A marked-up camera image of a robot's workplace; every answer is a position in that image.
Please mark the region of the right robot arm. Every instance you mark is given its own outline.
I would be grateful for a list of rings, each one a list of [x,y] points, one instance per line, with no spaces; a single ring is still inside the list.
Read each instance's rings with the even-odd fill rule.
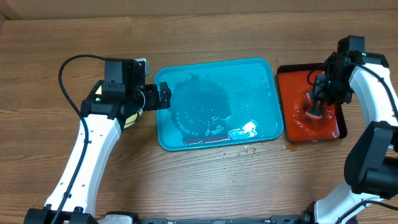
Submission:
[[[319,119],[325,106],[350,103],[356,95],[366,129],[346,157],[342,183],[311,203],[299,223],[356,223],[370,205],[397,210],[385,203],[397,195],[397,159],[386,155],[397,150],[397,95],[386,57],[367,52],[364,37],[349,35],[319,69],[324,73],[308,82],[306,117]]]

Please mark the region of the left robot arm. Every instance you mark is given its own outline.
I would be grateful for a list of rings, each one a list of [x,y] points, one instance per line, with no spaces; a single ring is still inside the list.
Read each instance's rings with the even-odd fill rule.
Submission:
[[[109,156],[123,131],[145,111],[170,107],[166,82],[147,84],[145,58],[103,58],[104,78],[77,107],[78,136],[56,188],[41,209],[28,209],[24,223],[96,223],[96,199]]]

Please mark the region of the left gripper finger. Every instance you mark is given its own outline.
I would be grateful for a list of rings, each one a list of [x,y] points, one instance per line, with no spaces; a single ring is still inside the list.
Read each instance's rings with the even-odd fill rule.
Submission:
[[[170,99],[171,99],[171,96],[169,96],[169,95],[160,96],[158,109],[170,108]]]
[[[171,90],[167,84],[167,82],[160,82],[159,83],[160,94],[162,95],[171,95]]]

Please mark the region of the red sponge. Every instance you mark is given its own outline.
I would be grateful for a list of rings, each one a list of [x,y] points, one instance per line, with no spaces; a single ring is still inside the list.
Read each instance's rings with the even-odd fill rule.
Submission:
[[[305,113],[309,119],[319,120],[323,116],[323,102],[316,98],[312,91],[305,94]]]

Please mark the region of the yellow-green plate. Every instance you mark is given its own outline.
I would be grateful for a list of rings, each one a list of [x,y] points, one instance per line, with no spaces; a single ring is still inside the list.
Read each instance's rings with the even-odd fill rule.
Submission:
[[[100,94],[101,94],[101,86],[99,86],[99,87],[95,90],[95,93],[96,93],[97,95],[100,95]],[[129,128],[129,127],[131,127],[132,125],[134,125],[137,121],[139,121],[139,119],[141,118],[141,115],[142,115],[142,114],[143,114],[143,111],[140,110],[140,111],[138,111],[137,113],[135,113],[134,115],[130,116],[130,117],[126,120],[123,129]]]

